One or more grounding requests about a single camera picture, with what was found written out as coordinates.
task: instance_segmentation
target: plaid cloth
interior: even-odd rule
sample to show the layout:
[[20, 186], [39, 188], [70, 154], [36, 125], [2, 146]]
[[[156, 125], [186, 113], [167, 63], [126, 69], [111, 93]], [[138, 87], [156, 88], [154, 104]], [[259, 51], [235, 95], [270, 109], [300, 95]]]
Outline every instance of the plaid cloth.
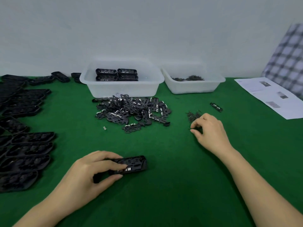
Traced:
[[303, 98], [303, 24], [290, 26], [262, 76]]

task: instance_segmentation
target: white plastic bin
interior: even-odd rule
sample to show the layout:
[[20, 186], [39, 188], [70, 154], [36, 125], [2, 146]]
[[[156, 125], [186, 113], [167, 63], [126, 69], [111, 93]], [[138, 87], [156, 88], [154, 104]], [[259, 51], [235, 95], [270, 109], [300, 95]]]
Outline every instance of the white plastic bin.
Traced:
[[[163, 64], [161, 71], [165, 83], [173, 94], [213, 92], [225, 78], [219, 74], [207, 73], [201, 64]], [[204, 80], [175, 81], [172, 78], [186, 79], [191, 75], [201, 76]]]
[[[136, 69], [138, 81], [96, 81], [96, 69]], [[149, 61], [92, 61], [80, 76], [80, 81], [87, 84], [95, 98], [111, 97], [113, 95], [128, 94], [130, 97], [154, 96], [160, 83], [164, 82], [161, 70]]]

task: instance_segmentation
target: plaid shirt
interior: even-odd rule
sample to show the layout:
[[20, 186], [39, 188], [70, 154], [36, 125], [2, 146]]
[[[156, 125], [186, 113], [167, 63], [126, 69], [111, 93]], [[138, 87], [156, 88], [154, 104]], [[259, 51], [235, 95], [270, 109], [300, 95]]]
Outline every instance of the plaid shirt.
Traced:
[[303, 98], [303, 24], [290, 26], [262, 76]]

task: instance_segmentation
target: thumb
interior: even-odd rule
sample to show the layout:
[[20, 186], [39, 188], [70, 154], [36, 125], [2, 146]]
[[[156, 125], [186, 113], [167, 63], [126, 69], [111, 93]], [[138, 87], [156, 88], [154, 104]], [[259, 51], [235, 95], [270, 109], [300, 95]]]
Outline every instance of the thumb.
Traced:
[[96, 184], [95, 190], [97, 195], [101, 194], [104, 190], [114, 184], [115, 181], [119, 180], [122, 177], [122, 174], [114, 174]]
[[197, 130], [195, 130], [195, 129], [191, 129], [190, 132], [193, 133], [193, 134], [195, 135], [195, 137], [197, 138], [197, 140], [198, 140], [199, 142], [202, 141], [203, 136], [202, 136], [202, 134], [201, 134], [199, 131], [197, 131]]

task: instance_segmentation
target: gray wall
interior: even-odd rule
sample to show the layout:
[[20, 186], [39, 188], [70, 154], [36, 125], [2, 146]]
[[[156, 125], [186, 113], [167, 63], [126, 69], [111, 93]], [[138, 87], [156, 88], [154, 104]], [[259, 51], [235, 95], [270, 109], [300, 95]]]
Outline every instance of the gray wall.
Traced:
[[96, 57], [202, 62], [260, 76], [303, 0], [0, 0], [0, 75], [81, 72]]

